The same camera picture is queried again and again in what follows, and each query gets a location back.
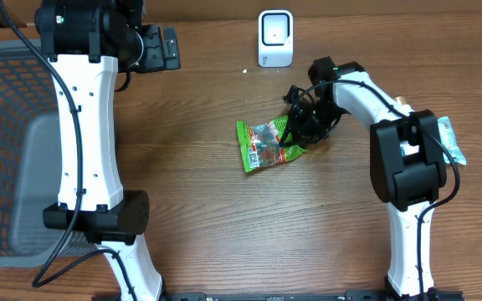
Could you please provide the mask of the green gummy candy bag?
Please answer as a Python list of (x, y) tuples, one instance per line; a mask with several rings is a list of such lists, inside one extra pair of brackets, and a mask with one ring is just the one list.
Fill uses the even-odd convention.
[(293, 161), (306, 152), (298, 145), (282, 147), (279, 144), (287, 121), (288, 116), (283, 115), (261, 125), (249, 126), (243, 121), (236, 123), (245, 172)]

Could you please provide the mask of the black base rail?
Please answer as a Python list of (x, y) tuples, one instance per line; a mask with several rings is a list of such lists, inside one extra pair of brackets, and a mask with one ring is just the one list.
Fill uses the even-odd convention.
[[(93, 296), (94, 301), (121, 300), (120, 294)], [(349, 290), (345, 293), (331, 294), (205, 294), (205, 293), (170, 293), (171, 301), (383, 301), (397, 300), (381, 290)], [(464, 301), (462, 292), (434, 293), (427, 300)]]

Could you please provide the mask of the grey plastic mesh basket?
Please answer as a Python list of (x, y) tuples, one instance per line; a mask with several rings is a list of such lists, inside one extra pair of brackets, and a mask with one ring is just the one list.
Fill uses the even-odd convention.
[(61, 180), (54, 82), (19, 40), (0, 42), (0, 268), (33, 268), (63, 231), (48, 229), (43, 210)]

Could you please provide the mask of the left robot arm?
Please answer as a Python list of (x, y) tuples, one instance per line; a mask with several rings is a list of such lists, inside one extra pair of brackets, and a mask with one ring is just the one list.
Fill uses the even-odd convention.
[(149, 198), (120, 180), (114, 97), (118, 74), (177, 69), (162, 31), (142, 22), (141, 1), (45, 1), (35, 13), (42, 63), (58, 103), (61, 179), (43, 222), (84, 234), (106, 257), (122, 300), (165, 300), (144, 236)]

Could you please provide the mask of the white tube with gold cap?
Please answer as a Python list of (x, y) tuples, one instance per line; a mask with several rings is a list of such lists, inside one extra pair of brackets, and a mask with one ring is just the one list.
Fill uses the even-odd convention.
[(400, 105), (408, 105), (407, 99), (404, 96), (397, 96), (394, 100)]

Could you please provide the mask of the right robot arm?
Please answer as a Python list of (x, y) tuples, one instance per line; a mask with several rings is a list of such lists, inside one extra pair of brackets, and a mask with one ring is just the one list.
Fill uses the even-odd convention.
[(317, 59), (308, 89), (290, 87), (282, 146), (325, 139), (343, 115), (361, 122), (370, 135), (370, 179), (387, 204), (391, 262), (386, 290), (394, 300), (434, 300), (430, 273), (430, 226), (438, 193), (447, 181), (437, 119), (429, 110), (398, 103), (358, 63)]

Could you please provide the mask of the mint green wipes packet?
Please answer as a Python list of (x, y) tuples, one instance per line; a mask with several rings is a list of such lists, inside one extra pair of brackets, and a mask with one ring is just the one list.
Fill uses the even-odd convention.
[(438, 118), (438, 130), (440, 140), (444, 147), (448, 150), (454, 162), (466, 166), (467, 160), (458, 146), (456, 135), (448, 116)]

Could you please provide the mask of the white barcode scanner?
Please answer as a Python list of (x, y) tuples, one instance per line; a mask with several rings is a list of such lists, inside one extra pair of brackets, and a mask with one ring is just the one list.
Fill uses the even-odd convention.
[(294, 18), (290, 11), (264, 10), (258, 18), (258, 61), (263, 68), (282, 68), (292, 64)]

